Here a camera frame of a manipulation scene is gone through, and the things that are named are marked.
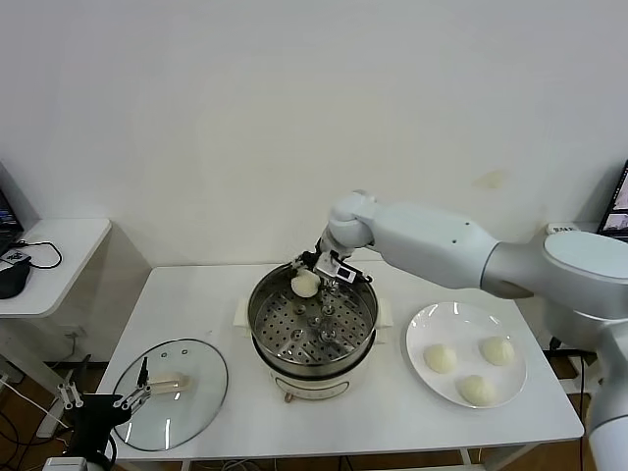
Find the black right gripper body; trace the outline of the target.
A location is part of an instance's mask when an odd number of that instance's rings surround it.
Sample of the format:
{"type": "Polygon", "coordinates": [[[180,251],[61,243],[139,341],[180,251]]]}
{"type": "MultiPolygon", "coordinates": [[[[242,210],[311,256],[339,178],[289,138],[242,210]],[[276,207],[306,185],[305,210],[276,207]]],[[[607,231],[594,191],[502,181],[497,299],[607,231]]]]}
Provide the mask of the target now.
{"type": "Polygon", "coordinates": [[[317,275],[323,284],[329,282],[329,252],[304,251],[300,255],[301,263],[312,273],[317,275]]]}

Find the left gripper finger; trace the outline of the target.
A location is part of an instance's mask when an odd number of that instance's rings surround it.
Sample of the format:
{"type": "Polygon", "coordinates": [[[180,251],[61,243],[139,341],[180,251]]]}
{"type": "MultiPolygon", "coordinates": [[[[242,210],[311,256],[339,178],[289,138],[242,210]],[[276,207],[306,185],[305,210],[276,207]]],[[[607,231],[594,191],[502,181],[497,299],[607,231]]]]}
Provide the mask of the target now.
{"type": "Polygon", "coordinates": [[[63,401],[65,408],[82,408],[84,401],[82,398],[82,383],[91,355],[87,354],[74,369],[72,369],[67,378],[57,386],[59,397],[63,401]]]}
{"type": "Polygon", "coordinates": [[[114,390],[119,396],[114,402],[116,408],[140,408],[151,396],[147,363],[146,356],[140,357],[118,380],[114,390]]]}

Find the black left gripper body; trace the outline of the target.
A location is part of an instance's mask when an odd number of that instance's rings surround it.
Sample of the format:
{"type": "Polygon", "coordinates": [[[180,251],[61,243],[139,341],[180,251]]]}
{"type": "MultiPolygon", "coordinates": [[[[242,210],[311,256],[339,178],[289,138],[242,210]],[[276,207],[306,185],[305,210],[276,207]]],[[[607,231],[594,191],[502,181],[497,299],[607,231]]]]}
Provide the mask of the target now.
{"type": "Polygon", "coordinates": [[[105,452],[112,431],[131,419],[131,410],[115,403],[119,394],[86,394],[72,410],[72,456],[90,459],[105,452]]]}

